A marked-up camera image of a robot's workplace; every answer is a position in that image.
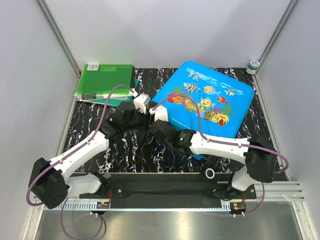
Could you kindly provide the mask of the blue suitcase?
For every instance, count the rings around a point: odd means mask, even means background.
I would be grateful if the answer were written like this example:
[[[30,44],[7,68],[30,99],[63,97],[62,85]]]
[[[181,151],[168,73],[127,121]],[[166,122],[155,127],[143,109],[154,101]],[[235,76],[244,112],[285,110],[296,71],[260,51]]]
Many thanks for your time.
[[[235,138],[254,98],[253,88],[209,67],[186,61],[151,99],[171,126]]]

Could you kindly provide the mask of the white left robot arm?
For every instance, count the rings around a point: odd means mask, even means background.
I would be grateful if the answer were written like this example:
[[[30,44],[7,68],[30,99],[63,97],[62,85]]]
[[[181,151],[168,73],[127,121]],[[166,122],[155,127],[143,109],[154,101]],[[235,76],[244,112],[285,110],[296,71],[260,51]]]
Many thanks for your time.
[[[27,203],[33,207],[45,205],[48,209],[54,209],[70,197],[93,194],[103,198],[109,194],[109,180],[106,176],[98,172],[81,176],[73,176],[73,173],[89,159],[107,150],[124,132],[146,130],[150,110],[155,105],[154,102],[121,103],[111,116],[103,115],[96,130],[84,140],[50,160],[39,158],[32,168]]]

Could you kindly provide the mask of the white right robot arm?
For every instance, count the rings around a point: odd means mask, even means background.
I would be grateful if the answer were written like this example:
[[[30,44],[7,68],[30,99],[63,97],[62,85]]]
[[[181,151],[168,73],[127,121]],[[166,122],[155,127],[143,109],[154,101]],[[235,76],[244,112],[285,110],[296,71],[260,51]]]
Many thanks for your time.
[[[179,154],[216,156],[243,164],[225,189],[232,198],[239,198],[257,182],[272,183],[274,180],[277,152],[267,141],[259,142],[261,137],[225,138],[189,129],[177,131],[163,120],[152,123],[148,133],[157,143]]]

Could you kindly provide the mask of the green plastic folder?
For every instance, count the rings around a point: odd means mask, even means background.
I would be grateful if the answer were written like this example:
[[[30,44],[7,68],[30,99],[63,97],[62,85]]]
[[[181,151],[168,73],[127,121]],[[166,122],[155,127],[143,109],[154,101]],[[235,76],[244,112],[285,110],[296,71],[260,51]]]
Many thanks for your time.
[[[76,90],[78,95],[104,95],[118,86],[135,85],[132,64],[85,64]]]

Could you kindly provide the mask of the blue capped bottle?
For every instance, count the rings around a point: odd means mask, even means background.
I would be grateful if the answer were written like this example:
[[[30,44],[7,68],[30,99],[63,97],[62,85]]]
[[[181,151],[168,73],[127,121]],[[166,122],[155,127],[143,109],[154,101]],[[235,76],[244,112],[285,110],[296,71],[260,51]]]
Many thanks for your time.
[[[260,62],[256,59],[251,59],[246,67],[246,72],[250,75],[254,75],[260,67]]]

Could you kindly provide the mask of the aluminium frame rail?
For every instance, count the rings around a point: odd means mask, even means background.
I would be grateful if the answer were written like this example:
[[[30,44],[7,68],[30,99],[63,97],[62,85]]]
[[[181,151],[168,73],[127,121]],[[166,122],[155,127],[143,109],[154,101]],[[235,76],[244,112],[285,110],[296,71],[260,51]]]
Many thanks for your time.
[[[55,36],[57,42],[60,45],[60,48],[62,49],[64,55],[66,56],[68,62],[70,63],[73,71],[75,72],[75,75],[80,78],[81,76],[81,69],[79,65],[76,62],[76,59],[74,58],[53,14],[51,13],[51,10],[49,6],[47,5],[45,0],[35,0],[37,3],[41,13],[43,14],[46,22],[48,23],[53,35]]]

